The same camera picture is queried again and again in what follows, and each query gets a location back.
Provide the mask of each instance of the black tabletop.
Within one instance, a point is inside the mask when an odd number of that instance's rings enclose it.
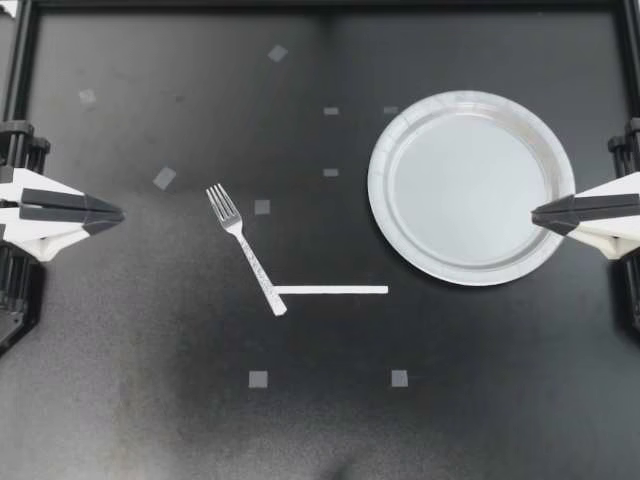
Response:
[[[613,178],[629,112],[604,12],[45,16],[30,120],[46,171],[127,219],[48,265],[41,324],[0,361],[2,477],[637,476],[640,347],[598,252],[566,241],[523,279],[456,287],[372,219],[384,108],[456,89],[540,116],[578,191]],[[389,295],[289,296],[274,317],[214,182],[274,283]]]

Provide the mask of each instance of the plate rim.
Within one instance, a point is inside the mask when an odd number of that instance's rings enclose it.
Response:
[[[396,224],[386,196],[385,167],[393,158],[393,147],[402,134],[425,117],[461,103],[482,103],[508,108],[518,115],[547,143],[560,173],[558,198],[575,194],[575,179],[569,158],[553,131],[533,112],[513,100],[475,90],[453,90],[421,99],[400,112],[384,129],[371,153],[367,191],[373,217],[386,240],[406,261],[419,270],[446,282],[465,286],[489,286],[511,282],[536,270],[558,249],[564,237],[546,231],[537,247],[516,263],[486,270],[464,270],[437,261],[419,250]]]

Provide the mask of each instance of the silver fork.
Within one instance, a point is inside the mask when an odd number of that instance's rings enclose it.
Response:
[[[227,192],[224,191],[224,188],[222,188],[222,185],[219,183],[207,188],[207,196],[211,202],[211,208],[213,208],[213,211],[216,213],[216,217],[218,217],[222,228],[224,228],[227,233],[236,237],[238,243],[240,243],[242,251],[253,269],[253,274],[258,280],[264,296],[267,297],[267,302],[269,302],[271,310],[273,310],[275,315],[282,315],[287,311],[287,307],[282,301],[282,298],[280,298],[280,295],[278,295],[278,292],[276,292],[276,289],[271,283],[271,280],[269,280],[262,265],[260,265],[253,250],[251,250],[249,243],[244,238],[244,235],[242,235],[242,217],[240,216],[240,212],[238,212],[231,198],[229,198],[229,195],[227,195]]]

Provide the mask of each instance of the silver plate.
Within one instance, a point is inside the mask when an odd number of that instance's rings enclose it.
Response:
[[[562,237],[531,210],[575,192],[562,145],[533,113],[482,92],[415,103],[385,129],[368,177],[389,243],[424,272],[462,285],[522,277]]]

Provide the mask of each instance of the white paper strip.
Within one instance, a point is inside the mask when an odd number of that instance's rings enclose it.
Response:
[[[278,285],[275,287],[280,295],[304,294],[376,294],[389,293],[387,285]]]

